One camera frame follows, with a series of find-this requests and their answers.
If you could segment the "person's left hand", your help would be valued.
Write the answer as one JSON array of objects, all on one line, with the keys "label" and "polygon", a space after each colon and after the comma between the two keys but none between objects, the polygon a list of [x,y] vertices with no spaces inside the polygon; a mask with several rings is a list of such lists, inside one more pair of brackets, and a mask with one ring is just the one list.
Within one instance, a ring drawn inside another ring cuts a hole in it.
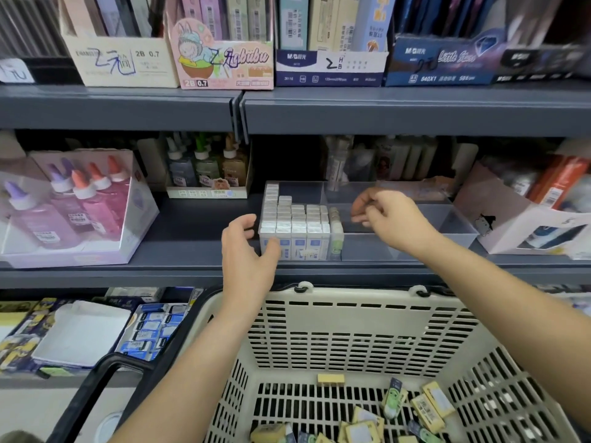
[{"label": "person's left hand", "polygon": [[222,231],[223,294],[220,313],[253,319],[271,290],[275,273],[259,271],[259,257],[249,244],[254,237],[255,214],[231,221]]}]

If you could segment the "person's right hand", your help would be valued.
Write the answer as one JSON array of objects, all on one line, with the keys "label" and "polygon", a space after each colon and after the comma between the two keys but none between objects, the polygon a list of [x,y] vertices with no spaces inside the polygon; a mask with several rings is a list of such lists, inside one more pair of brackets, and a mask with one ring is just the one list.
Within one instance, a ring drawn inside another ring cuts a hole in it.
[{"label": "person's right hand", "polygon": [[388,246],[421,259],[444,242],[440,234],[402,192],[372,187],[363,191],[351,206],[351,213],[378,210],[378,224],[368,227]]}]

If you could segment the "person's left forearm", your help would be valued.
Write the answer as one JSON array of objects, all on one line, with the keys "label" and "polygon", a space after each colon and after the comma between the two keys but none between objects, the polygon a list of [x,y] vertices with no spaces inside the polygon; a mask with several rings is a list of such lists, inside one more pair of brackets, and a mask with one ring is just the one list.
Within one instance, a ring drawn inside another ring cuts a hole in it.
[{"label": "person's left forearm", "polygon": [[260,308],[223,307],[108,443],[201,443]]}]

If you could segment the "person's right forearm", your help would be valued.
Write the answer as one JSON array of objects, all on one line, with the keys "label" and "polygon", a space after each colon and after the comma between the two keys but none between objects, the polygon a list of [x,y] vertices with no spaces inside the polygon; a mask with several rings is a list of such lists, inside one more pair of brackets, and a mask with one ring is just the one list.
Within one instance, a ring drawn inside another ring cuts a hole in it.
[{"label": "person's right forearm", "polygon": [[591,433],[591,317],[443,236],[411,253]]}]

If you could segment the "green sleeve eraser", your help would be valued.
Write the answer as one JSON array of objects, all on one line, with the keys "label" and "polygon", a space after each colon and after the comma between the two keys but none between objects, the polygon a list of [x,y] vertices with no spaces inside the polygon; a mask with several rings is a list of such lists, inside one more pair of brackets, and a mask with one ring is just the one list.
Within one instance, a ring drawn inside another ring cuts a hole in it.
[{"label": "green sleeve eraser", "polygon": [[329,208],[330,224],[330,260],[341,261],[344,246],[344,227],[341,222],[339,210],[336,207]]}]

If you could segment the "block of white boxed erasers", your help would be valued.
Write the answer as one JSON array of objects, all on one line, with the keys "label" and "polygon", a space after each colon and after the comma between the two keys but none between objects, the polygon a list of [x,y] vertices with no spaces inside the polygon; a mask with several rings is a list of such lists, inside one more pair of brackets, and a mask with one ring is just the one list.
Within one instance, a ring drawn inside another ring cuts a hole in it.
[{"label": "block of white boxed erasers", "polygon": [[276,237],[282,261],[325,261],[330,223],[324,183],[268,181],[265,185],[258,236],[261,252]]}]

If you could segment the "clear plastic organizer tray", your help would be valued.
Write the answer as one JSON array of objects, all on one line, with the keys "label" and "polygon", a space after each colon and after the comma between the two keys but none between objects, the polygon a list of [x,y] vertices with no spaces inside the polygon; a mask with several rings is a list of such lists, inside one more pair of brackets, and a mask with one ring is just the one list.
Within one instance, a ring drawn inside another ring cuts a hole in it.
[{"label": "clear plastic organizer tray", "polygon": [[261,252],[281,260],[422,260],[435,245],[469,248],[477,231],[439,189],[419,182],[271,181],[259,223]]}]

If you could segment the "small white bottle display box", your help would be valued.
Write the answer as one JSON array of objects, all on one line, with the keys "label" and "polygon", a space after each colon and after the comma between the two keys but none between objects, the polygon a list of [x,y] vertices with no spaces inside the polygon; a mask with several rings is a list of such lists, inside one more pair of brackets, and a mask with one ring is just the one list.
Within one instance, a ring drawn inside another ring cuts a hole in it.
[{"label": "small white bottle display box", "polygon": [[[195,170],[196,170],[196,159],[195,159],[195,137],[199,133],[178,133],[175,132],[171,137],[177,141],[179,145],[183,144],[186,146],[190,157],[193,160]],[[211,155],[213,155],[219,162],[220,166],[220,178],[216,181],[216,185],[214,188],[208,188],[205,186],[201,186],[199,183],[199,177],[197,175],[198,180],[198,187],[178,187],[174,186],[171,180],[171,176],[168,170],[168,156],[166,159],[167,164],[167,171],[168,171],[168,181],[166,184],[166,192],[170,198],[174,199],[233,199],[233,200],[241,200],[246,199],[251,189],[251,185],[254,180],[254,165],[252,160],[252,151],[251,149],[242,143],[242,141],[236,136],[236,141],[239,143],[240,150],[247,155],[248,159],[248,169],[247,169],[247,185],[246,186],[239,186],[233,187],[230,186],[228,181],[223,177],[222,171],[222,160],[223,160],[223,149],[225,146],[225,138],[226,134],[207,134],[204,133],[206,140],[207,140],[207,147],[210,150]]]}]

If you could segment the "brown liquid glue bottle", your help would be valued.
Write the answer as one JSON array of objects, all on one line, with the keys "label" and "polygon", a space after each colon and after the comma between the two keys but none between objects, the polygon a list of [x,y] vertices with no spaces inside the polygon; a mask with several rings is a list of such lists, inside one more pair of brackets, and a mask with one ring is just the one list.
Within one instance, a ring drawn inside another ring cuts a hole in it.
[{"label": "brown liquid glue bottle", "polygon": [[227,133],[223,149],[222,171],[223,177],[230,186],[239,187],[247,185],[247,155],[240,150],[232,132]]}]

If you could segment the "green liquid glue bottle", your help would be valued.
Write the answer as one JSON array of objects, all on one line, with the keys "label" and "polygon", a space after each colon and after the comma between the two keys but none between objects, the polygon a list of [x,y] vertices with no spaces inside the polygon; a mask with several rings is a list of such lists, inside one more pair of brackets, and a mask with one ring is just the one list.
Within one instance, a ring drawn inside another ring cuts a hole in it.
[{"label": "green liquid glue bottle", "polygon": [[196,172],[201,186],[214,188],[216,181],[220,178],[220,166],[218,160],[211,155],[207,147],[207,140],[204,133],[195,137],[195,159]]}]

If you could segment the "grey metal shelf rack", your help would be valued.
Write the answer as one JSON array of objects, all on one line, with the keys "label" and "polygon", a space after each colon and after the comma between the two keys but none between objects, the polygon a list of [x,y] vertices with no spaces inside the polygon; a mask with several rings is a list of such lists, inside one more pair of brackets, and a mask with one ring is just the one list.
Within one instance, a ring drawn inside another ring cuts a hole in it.
[{"label": "grey metal shelf rack", "polygon": [[[0,86],[0,126],[54,130],[211,130],[247,134],[424,133],[588,136],[591,82],[480,87],[180,88]],[[221,283],[220,233],[245,201],[170,200],[127,265],[17,270],[0,262],[0,288],[211,286]]]}]

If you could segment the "cream plastic shopping basket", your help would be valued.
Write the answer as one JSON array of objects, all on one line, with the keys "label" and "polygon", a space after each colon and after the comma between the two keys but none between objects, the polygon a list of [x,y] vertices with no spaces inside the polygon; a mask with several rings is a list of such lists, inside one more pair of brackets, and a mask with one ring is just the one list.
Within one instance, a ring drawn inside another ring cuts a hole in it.
[{"label": "cream plastic shopping basket", "polygon": [[584,443],[562,408],[456,297],[409,290],[271,292],[201,443],[337,442],[381,416],[383,443]]}]

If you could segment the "blue liquid glue bottle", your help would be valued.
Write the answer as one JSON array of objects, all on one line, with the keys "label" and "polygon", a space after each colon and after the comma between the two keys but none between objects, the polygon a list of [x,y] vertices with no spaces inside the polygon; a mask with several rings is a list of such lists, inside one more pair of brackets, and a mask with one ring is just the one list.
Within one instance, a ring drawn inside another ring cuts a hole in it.
[{"label": "blue liquid glue bottle", "polygon": [[179,145],[171,136],[166,137],[168,146],[168,170],[174,186],[198,187],[197,174],[186,146]]}]

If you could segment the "pink glue bottle display box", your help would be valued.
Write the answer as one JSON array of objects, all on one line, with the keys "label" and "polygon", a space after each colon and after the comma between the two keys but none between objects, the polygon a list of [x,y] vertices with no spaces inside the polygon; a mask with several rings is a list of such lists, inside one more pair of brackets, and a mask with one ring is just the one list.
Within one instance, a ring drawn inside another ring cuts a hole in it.
[{"label": "pink glue bottle display box", "polygon": [[[97,164],[103,174],[109,176],[107,157],[115,156],[129,172],[131,181],[127,210],[121,239],[112,241],[101,238],[96,231],[79,234],[82,243],[77,247],[50,250],[40,246],[23,226],[18,225],[6,181],[15,182],[33,196],[50,201],[53,191],[48,165],[54,164],[63,174],[60,159],[66,157],[81,171],[88,181],[92,178],[88,163]],[[13,268],[58,268],[85,265],[119,265],[128,263],[159,213],[149,186],[131,150],[87,149],[70,152],[31,152],[24,158],[0,159],[0,260]]]}]

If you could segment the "box of blue eraser packets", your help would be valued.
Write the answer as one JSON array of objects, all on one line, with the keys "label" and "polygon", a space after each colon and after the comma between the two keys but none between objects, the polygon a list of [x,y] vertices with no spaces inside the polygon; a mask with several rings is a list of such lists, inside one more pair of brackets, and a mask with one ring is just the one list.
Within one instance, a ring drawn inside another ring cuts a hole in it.
[{"label": "box of blue eraser packets", "polygon": [[139,305],[131,315],[115,347],[115,352],[139,360],[155,360],[188,310],[187,303]]}]

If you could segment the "white cat print display box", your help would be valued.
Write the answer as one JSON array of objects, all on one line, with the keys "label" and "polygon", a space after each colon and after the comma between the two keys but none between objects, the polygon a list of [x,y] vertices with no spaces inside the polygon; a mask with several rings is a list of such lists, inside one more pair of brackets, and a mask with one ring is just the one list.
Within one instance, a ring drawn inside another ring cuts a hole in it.
[{"label": "white cat print display box", "polygon": [[539,205],[477,162],[453,202],[490,254],[553,254],[591,260],[591,210]]}]

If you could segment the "white and blue display box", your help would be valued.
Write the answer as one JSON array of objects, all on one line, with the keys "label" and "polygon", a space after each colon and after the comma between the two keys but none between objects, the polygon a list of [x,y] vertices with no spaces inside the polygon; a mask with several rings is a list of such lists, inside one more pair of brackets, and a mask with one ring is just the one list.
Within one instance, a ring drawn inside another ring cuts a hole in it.
[{"label": "white and blue display box", "polygon": [[274,0],[278,87],[379,87],[395,0]]}]

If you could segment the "orange cap glue bottle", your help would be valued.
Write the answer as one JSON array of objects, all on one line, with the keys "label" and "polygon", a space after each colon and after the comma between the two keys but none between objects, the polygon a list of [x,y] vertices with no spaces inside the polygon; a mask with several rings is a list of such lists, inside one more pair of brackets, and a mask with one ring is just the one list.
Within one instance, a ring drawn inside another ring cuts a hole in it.
[{"label": "orange cap glue bottle", "polygon": [[106,194],[99,193],[79,170],[72,170],[73,192],[101,238],[121,239],[123,223]]},{"label": "orange cap glue bottle", "polygon": [[98,193],[104,194],[104,196],[106,196],[107,203],[110,205],[114,215],[116,215],[118,221],[123,224],[125,215],[122,216],[121,211],[118,209],[118,205],[116,203],[117,194],[114,193],[111,188],[111,179],[102,173],[96,163],[88,163],[87,167],[90,172],[94,188]]},{"label": "orange cap glue bottle", "polygon": [[131,176],[122,164],[113,155],[107,157],[107,164],[109,169],[109,178],[111,179],[111,188],[117,194],[117,205],[124,216],[127,209],[127,201],[129,196],[129,185]]}]

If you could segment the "dark blue display box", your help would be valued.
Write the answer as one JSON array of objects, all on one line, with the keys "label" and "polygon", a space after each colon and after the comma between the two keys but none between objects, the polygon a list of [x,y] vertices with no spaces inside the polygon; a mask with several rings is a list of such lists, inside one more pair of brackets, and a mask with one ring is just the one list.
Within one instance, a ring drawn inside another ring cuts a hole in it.
[{"label": "dark blue display box", "polygon": [[506,50],[506,0],[396,0],[383,86],[488,85]]}]

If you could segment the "pink cartoon display box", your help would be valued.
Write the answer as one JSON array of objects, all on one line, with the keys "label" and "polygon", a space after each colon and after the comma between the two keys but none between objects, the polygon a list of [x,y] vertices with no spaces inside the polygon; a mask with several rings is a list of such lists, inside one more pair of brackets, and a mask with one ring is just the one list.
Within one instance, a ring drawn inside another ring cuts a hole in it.
[{"label": "pink cartoon display box", "polygon": [[273,90],[275,0],[166,0],[184,90]]}]

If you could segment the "red stationery packets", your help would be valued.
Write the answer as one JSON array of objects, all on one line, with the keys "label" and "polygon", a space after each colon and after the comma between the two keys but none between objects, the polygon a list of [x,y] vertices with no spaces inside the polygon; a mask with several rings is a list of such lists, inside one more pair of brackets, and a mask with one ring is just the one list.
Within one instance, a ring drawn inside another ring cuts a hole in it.
[{"label": "red stationery packets", "polygon": [[591,159],[580,156],[555,155],[550,165],[531,188],[527,199],[557,210],[567,193],[587,173]]}]

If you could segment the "white flat cardboard tray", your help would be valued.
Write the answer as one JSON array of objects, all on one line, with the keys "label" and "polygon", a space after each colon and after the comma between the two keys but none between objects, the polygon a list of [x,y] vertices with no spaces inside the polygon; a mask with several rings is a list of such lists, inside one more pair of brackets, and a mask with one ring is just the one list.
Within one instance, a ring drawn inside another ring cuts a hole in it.
[{"label": "white flat cardboard tray", "polygon": [[129,309],[95,302],[63,305],[31,357],[40,365],[93,367],[111,352],[131,315]]}]

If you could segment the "black display box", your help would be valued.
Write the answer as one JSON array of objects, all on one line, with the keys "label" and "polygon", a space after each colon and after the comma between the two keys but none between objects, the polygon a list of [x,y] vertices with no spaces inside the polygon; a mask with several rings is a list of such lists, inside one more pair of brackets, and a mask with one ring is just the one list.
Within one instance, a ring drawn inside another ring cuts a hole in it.
[{"label": "black display box", "polygon": [[492,84],[569,79],[591,54],[591,0],[504,0],[506,42]]}]

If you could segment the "white round disc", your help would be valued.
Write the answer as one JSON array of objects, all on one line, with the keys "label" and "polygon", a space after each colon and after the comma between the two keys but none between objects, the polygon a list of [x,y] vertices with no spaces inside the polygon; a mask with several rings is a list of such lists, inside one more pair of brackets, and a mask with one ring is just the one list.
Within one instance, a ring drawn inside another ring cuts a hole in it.
[{"label": "white round disc", "polygon": [[93,437],[93,443],[108,443],[116,431],[123,412],[110,413],[100,422]]}]

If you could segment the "beige pencil lead display box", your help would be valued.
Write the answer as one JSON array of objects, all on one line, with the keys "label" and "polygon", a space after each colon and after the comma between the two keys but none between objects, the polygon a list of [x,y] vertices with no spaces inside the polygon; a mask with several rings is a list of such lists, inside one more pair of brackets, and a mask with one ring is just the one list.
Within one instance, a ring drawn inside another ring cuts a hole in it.
[{"label": "beige pencil lead display box", "polygon": [[58,0],[60,33],[86,87],[178,88],[168,38],[77,36]]}]

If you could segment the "yellow cartoon stationery packs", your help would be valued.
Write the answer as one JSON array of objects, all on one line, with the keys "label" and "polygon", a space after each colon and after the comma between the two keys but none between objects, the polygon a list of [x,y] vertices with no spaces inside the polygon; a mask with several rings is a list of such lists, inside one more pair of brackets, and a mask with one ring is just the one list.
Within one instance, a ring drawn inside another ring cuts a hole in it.
[{"label": "yellow cartoon stationery packs", "polygon": [[0,378],[35,378],[41,364],[33,352],[55,323],[55,311],[64,303],[45,297],[27,313],[15,330],[0,342]]}]

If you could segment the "white handwritten label tag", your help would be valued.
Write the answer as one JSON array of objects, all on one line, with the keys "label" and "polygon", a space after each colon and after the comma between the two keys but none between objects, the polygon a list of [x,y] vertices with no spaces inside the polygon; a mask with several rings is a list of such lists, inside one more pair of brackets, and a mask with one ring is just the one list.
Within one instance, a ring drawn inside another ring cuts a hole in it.
[{"label": "white handwritten label tag", "polygon": [[4,84],[35,84],[26,63],[18,58],[0,59],[0,82]]}]

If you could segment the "black box of dark pens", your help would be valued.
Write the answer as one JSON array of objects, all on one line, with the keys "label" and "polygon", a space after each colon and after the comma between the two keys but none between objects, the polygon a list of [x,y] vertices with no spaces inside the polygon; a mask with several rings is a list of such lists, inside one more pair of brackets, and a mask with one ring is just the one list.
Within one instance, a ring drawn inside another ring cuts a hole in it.
[{"label": "black box of dark pens", "polygon": [[57,0],[0,0],[5,58],[22,59],[37,85],[83,85],[60,34]]}]

